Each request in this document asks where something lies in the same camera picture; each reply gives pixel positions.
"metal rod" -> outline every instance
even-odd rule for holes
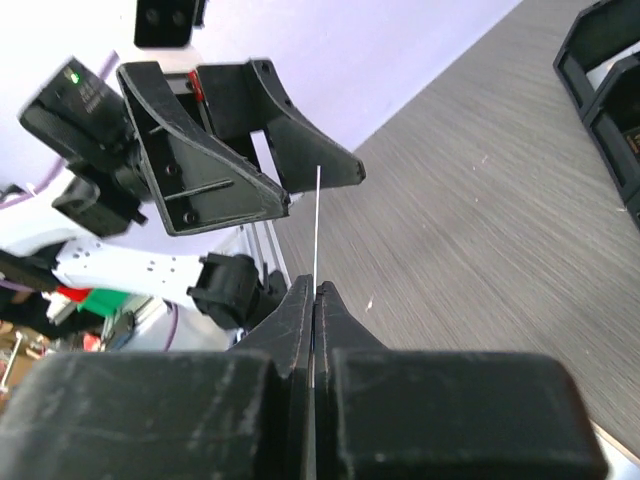
[[[320,218],[320,176],[322,167],[318,165],[318,173],[316,178],[316,222],[315,234],[313,238],[313,288],[318,286],[318,224]]]

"screw hole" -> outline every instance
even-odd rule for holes
[[[187,225],[191,225],[192,223],[195,223],[195,221],[197,220],[196,214],[193,212],[187,212],[182,216],[182,220],[184,221],[184,223],[186,223]]]
[[[173,14],[173,23],[178,26],[178,27],[182,27],[184,25],[184,13],[182,13],[181,11],[177,11],[174,12]]]
[[[145,13],[145,17],[147,22],[149,22],[154,27],[160,23],[160,13],[155,8],[150,8]]]
[[[167,175],[174,176],[178,174],[179,169],[177,165],[171,164],[171,165],[167,165],[164,171]]]

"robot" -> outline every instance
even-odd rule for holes
[[[166,314],[175,307],[224,330],[250,330],[288,284],[260,232],[273,234],[270,222],[288,215],[292,196],[315,188],[318,165],[321,188],[357,185],[365,169],[295,108],[269,60],[193,63],[189,39],[205,2],[186,2],[193,12],[151,3],[137,3],[142,48],[120,52],[122,95],[71,58],[20,113],[22,126],[67,164],[45,191],[0,210],[3,284],[122,290],[168,302]],[[159,35],[165,18],[171,28]],[[263,171],[255,132],[264,132],[275,179]],[[111,243],[144,225],[148,202],[169,235],[218,230],[219,245],[180,256]]]
[[[186,19],[197,23],[204,2],[181,3],[191,9],[180,15],[173,5],[138,2],[136,44],[188,41]],[[155,36],[163,18],[176,28]],[[143,222],[138,207],[151,200],[170,234],[234,233],[223,253],[162,259],[191,269],[191,281],[141,282],[138,291],[251,331],[223,353],[42,360],[0,421],[2,478],[607,477],[578,390],[553,359],[389,350],[330,282],[303,275],[274,288],[271,265],[260,276],[241,227],[286,216],[290,194],[313,188],[316,165],[327,188],[360,183],[362,163],[302,117],[270,62],[186,72],[124,64],[123,99],[77,62],[54,76],[21,121],[69,160],[70,173],[51,204],[38,204],[46,240],[37,228],[15,234],[0,266],[33,288],[111,285],[116,252],[148,268],[144,252],[115,250],[109,238]],[[96,85],[84,96],[76,90],[83,79]],[[257,129],[281,186],[253,156],[247,137]],[[52,245],[60,246],[47,263],[43,248]],[[85,252],[101,258],[102,269],[87,263],[93,273],[83,274]]]

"gray wood-grain surface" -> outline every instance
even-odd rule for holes
[[[321,195],[321,280],[391,347],[547,352],[640,450],[640,234],[553,69],[591,0],[525,0]],[[313,195],[276,228],[311,272]]]

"black plastic housing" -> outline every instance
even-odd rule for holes
[[[608,0],[580,12],[554,68],[640,228],[640,54],[611,61],[594,89],[587,74],[640,41],[640,2]]]
[[[125,233],[131,222],[143,225],[140,200],[118,188],[111,176],[86,166],[51,207],[100,238]]]
[[[622,201],[640,190],[640,60],[616,62],[584,118]]]
[[[138,48],[187,46],[199,11],[199,2],[204,0],[138,0],[134,45]]]
[[[111,172],[126,163],[131,136],[122,97],[75,58],[19,114],[20,124],[69,162]]]
[[[640,41],[640,2],[605,0],[576,17],[553,66],[583,119],[596,91],[587,72]]]
[[[139,166],[169,235],[288,216],[290,193],[357,185],[363,163],[293,105],[268,60],[165,75],[157,62],[117,72],[140,147]],[[251,135],[264,132],[278,185]]]
[[[607,478],[557,361],[388,350],[314,290],[298,277],[225,353],[45,357],[0,421],[3,478]]]

